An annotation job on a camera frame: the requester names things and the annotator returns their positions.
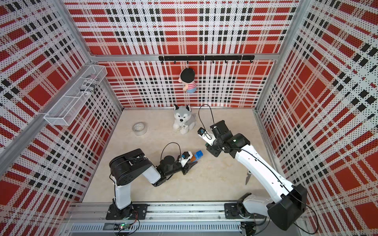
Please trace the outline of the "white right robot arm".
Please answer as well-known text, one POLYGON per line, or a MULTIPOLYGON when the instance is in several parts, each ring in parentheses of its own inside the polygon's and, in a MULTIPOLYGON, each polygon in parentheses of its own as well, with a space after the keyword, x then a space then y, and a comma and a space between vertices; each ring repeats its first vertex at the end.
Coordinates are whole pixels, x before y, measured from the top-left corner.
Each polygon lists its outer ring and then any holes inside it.
POLYGON ((235 213, 243 218, 254 213, 268 217, 281 230, 288 230, 305 212, 307 190, 294 185, 272 168, 242 134, 233 135, 224 121, 212 125, 211 133, 203 128, 198 135, 206 142, 206 149, 214 157, 221 152, 248 169, 248 176, 254 176, 269 194, 268 198, 246 193, 236 204, 235 213))

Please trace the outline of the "dark blue square lego brick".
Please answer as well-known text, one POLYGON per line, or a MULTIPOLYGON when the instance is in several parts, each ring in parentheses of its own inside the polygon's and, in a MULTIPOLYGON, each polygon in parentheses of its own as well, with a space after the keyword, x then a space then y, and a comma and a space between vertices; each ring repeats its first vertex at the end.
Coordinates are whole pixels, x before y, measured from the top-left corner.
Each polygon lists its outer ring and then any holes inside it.
POLYGON ((201 150, 199 150, 199 151, 197 151, 197 152, 195 153, 195 158, 196 158, 196 160, 201 159, 202 157, 203 157, 203 153, 202 153, 201 150))

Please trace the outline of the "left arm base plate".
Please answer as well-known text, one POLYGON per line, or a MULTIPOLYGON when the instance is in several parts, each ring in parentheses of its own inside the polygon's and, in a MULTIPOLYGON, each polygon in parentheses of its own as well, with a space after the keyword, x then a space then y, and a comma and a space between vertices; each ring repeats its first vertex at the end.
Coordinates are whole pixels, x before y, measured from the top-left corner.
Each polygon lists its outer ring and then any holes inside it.
POLYGON ((137 219, 137 220, 144 220, 147 214, 147 204, 133 204, 131 203, 129 206, 119 209, 117 208, 115 203, 112 203, 109 206, 106 220, 123 220, 123 219, 137 219))

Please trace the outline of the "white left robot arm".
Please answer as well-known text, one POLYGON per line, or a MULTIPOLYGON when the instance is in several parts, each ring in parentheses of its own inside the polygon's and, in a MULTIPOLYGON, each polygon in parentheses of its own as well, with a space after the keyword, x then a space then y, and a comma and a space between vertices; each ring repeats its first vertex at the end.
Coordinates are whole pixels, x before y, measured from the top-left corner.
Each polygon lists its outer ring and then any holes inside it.
POLYGON ((113 158, 110 163, 110 179, 115 187, 113 202, 117 209, 123 210, 132 204, 131 183, 143 175, 150 184, 158 187, 168 181, 174 174, 181 172, 186 175, 197 164, 192 162, 192 152, 185 151, 178 158, 166 156, 158 166, 145 156, 140 149, 135 149, 113 158))

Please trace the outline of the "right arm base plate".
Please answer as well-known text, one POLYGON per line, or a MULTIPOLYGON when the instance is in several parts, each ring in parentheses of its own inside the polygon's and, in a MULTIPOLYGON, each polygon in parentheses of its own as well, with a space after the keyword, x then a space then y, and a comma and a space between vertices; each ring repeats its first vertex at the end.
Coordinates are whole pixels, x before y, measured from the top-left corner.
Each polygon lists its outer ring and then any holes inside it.
POLYGON ((245 208, 238 203, 225 203, 224 214, 226 219, 264 219, 265 216, 257 213, 248 213, 245 208))

